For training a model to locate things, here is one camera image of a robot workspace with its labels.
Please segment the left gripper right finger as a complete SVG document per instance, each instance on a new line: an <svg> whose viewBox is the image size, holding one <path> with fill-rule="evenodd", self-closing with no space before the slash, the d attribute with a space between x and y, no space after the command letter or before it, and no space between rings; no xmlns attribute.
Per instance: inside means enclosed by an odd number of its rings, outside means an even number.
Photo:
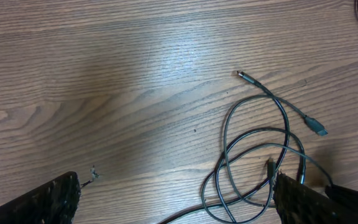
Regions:
<svg viewBox="0 0 358 224"><path fill-rule="evenodd" d="M278 174L273 200L282 223L358 224L358 191L328 185L322 195Z"/></svg>

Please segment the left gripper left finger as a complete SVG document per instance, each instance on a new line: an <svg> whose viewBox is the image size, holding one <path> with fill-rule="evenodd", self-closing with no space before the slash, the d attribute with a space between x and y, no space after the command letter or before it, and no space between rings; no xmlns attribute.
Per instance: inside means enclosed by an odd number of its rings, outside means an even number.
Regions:
<svg viewBox="0 0 358 224"><path fill-rule="evenodd" d="M71 224L78 209L81 190L99 178L95 168L83 184L76 172L57 178L0 206L0 224Z"/></svg>

